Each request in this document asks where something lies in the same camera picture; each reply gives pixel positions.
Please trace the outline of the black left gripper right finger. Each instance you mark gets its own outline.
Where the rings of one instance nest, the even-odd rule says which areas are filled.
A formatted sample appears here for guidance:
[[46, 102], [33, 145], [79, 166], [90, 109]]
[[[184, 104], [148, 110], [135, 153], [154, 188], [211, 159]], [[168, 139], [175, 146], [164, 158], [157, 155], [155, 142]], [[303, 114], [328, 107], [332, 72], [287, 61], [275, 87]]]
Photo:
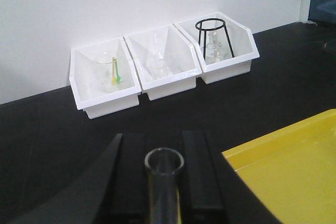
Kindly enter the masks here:
[[201, 131], [182, 132], [184, 223], [280, 223]]

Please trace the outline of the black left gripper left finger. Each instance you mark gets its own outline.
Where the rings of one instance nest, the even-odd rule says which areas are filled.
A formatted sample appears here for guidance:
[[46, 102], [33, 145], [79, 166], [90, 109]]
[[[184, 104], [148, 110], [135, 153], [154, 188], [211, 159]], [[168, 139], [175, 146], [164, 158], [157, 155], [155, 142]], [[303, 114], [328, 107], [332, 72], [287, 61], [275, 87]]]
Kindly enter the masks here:
[[34, 136], [6, 152], [5, 223], [139, 222], [146, 208], [142, 134], [95, 142]]

